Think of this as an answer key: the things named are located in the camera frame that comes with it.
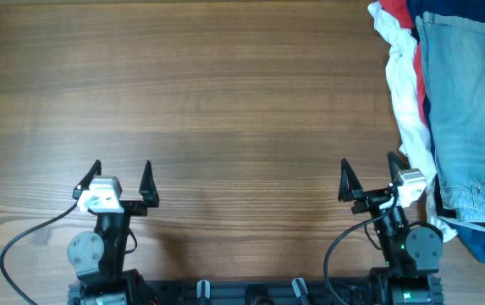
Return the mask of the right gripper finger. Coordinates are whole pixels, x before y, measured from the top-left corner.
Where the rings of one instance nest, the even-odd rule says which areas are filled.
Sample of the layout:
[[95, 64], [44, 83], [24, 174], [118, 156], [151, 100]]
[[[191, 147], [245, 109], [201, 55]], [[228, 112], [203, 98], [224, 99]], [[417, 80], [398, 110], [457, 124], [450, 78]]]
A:
[[352, 202], [362, 197], [363, 187], [348, 160], [343, 158], [340, 162], [340, 183], [338, 199], [343, 202]]
[[387, 159], [389, 163], [389, 173], [391, 177], [391, 182], [394, 186], [398, 185], [396, 180], [397, 174], [402, 171], [408, 169], [406, 163], [395, 153], [395, 152], [388, 152]]

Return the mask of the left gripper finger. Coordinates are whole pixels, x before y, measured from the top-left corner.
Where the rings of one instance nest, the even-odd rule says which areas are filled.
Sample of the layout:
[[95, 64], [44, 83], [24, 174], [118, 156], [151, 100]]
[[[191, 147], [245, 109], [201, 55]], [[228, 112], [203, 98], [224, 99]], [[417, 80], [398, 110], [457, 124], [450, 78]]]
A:
[[147, 160], [141, 178], [139, 193], [143, 203], [149, 208], [159, 207], [159, 195], [153, 179], [152, 163]]
[[80, 196], [84, 191], [88, 191], [90, 189], [90, 184], [92, 180], [102, 173], [102, 163], [99, 159], [97, 159], [94, 164], [91, 166], [88, 173], [80, 180], [77, 186], [73, 190], [73, 199], [79, 199]]

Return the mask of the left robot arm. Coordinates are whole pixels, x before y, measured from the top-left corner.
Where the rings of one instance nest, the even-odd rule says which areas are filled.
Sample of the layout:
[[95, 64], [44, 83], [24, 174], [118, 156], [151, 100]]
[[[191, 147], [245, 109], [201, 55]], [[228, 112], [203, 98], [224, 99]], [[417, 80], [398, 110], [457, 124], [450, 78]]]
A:
[[116, 176], [102, 174], [97, 160], [73, 191], [76, 206], [96, 216], [92, 231], [75, 236], [68, 245], [68, 260], [79, 280], [76, 295], [69, 304], [158, 304], [157, 293], [135, 269], [124, 270], [125, 256], [133, 217], [145, 217], [150, 208], [159, 206], [152, 164], [146, 162], [139, 187], [141, 200], [123, 200]]

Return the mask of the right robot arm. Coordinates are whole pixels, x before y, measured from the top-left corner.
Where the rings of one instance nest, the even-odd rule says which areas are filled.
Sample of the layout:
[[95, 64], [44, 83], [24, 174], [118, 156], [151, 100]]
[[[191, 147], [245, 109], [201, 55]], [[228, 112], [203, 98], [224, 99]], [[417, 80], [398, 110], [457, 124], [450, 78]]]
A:
[[444, 235], [425, 221], [409, 222], [404, 207], [425, 192], [426, 178], [410, 169], [394, 153], [388, 153], [389, 185], [366, 191], [355, 171], [341, 160], [339, 200], [352, 202], [353, 214], [368, 213], [385, 265], [372, 268], [360, 284], [342, 288], [339, 300], [351, 304], [442, 304], [439, 270]]

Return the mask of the white shirt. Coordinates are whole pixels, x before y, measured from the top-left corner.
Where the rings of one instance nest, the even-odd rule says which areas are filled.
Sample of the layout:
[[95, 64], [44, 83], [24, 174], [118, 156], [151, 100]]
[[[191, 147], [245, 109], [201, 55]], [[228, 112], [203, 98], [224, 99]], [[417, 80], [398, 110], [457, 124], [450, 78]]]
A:
[[[379, 1], [370, 3], [367, 10], [374, 19], [374, 29], [390, 45], [385, 75], [391, 92], [394, 116], [400, 131], [400, 152], [408, 158], [412, 168], [419, 169], [425, 176], [427, 199], [430, 183], [436, 180], [437, 170], [429, 151], [430, 134], [421, 122], [416, 102], [415, 72], [409, 54], [411, 35], [400, 29], [399, 22], [383, 9]], [[443, 233], [445, 242], [457, 235], [456, 230], [446, 223], [436, 227]]]

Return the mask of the red garment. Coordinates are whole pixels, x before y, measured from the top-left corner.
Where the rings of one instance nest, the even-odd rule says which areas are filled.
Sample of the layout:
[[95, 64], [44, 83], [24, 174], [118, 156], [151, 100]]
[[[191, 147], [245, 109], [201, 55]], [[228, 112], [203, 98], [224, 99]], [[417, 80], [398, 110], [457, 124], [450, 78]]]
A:
[[400, 29], [406, 34], [411, 35], [411, 51], [409, 51], [409, 54], [411, 56], [412, 68], [415, 72], [416, 102], [421, 122], [428, 127], [424, 110], [427, 93], [423, 78], [422, 45], [416, 32], [415, 21], [411, 18], [406, 0], [380, 0], [379, 2], [383, 9], [399, 22]]

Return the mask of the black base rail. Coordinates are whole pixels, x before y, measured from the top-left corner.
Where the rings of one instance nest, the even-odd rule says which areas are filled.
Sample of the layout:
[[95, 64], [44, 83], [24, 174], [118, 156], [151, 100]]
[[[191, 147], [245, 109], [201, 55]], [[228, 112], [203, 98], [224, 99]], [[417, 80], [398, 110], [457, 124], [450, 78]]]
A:
[[[443, 305], [441, 280], [392, 279], [386, 283], [369, 278], [332, 278], [334, 295], [322, 281], [305, 281], [310, 304], [431, 304]], [[211, 304], [300, 304], [292, 280], [211, 282]], [[140, 304], [199, 304], [198, 282], [147, 281]]]

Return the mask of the left grey rail clip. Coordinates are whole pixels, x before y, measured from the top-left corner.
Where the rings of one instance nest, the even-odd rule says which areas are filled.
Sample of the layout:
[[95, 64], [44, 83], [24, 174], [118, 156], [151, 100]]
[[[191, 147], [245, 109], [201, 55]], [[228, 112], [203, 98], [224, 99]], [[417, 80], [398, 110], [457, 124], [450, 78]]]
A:
[[196, 298], [200, 305], [211, 304], [211, 284], [208, 280], [199, 280], [196, 286]]

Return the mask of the grey rail clip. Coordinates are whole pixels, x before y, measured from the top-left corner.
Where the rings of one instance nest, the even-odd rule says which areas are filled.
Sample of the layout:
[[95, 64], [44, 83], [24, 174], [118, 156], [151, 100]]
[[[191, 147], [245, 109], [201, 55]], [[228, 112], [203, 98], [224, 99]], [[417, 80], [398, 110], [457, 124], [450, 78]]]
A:
[[303, 278], [294, 278], [291, 282], [295, 296], [301, 305], [310, 305], [308, 298], [309, 292]]
[[196, 286], [196, 298], [200, 305], [211, 304], [211, 284], [208, 280], [199, 280]]

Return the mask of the right grey rail clip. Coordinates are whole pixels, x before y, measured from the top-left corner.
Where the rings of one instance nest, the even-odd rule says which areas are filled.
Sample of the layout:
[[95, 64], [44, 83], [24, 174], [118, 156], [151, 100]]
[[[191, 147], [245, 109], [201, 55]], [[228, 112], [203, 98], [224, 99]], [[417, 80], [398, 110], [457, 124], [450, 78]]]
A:
[[291, 282], [295, 296], [301, 305], [310, 305], [308, 298], [309, 292], [303, 278], [294, 278]]

